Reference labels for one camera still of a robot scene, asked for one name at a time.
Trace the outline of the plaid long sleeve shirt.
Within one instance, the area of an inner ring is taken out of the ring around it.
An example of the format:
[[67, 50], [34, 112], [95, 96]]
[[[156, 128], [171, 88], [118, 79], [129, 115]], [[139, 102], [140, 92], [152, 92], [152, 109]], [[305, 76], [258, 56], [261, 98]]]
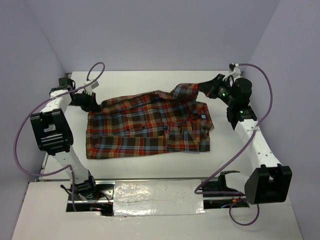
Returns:
[[206, 93], [202, 83], [180, 83], [170, 92], [104, 100], [87, 116], [87, 159], [209, 152], [214, 124], [199, 93]]

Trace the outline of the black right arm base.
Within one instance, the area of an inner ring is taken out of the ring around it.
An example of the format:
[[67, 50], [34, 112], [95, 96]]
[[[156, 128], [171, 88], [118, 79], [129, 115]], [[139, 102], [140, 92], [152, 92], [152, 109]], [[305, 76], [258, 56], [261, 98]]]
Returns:
[[207, 197], [243, 197], [243, 192], [239, 192], [236, 189], [227, 187], [226, 176], [238, 173], [240, 172], [235, 170], [222, 171], [217, 178], [210, 180], [200, 188], [202, 190], [202, 195]]

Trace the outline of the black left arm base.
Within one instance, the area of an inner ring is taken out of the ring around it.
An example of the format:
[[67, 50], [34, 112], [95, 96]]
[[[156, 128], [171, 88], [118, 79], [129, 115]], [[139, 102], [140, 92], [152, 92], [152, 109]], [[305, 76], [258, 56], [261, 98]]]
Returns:
[[69, 188], [63, 184], [60, 187], [69, 195], [70, 199], [89, 201], [96, 199], [106, 199], [111, 202], [114, 198], [114, 184], [97, 182], [92, 176], [83, 183], [71, 183]]

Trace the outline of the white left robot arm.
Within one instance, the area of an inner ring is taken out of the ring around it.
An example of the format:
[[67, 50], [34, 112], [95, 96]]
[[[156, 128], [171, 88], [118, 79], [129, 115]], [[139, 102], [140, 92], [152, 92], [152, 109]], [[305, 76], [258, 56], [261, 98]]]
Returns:
[[38, 148], [52, 156], [71, 180], [75, 195], [93, 199], [98, 186], [90, 171], [83, 166], [73, 149], [74, 137], [65, 112], [68, 106], [80, 107], [84, 112], [100, 112], [96, 94], [85, 88], [76, 93], [76, 83], [68, 77], [58, 79], [59, 86], [49, 92], [50, 100], [38, 113], [30, 116], [30, 123]]

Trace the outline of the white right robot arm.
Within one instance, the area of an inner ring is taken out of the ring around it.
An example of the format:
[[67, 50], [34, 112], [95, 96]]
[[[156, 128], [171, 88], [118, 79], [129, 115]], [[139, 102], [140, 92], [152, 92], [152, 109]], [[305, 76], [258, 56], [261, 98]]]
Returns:
[[[210, 99], [220, 99], [227, 105], [227, 120], [244, 146], [214, 175], [218, 176], [213, 194], [245, 196], [249, 204], [271, 204], [286, 201], [292, 179], [292, 170], [282, 165], [265, 140], [255, 112], [250, 105], [252, 83], [246, 78], [233, 79], [218, 74], [214, 79], [199, 84], [200, 92]], [[249, 154], [252, 173], [226, 171], [244, 151]]]

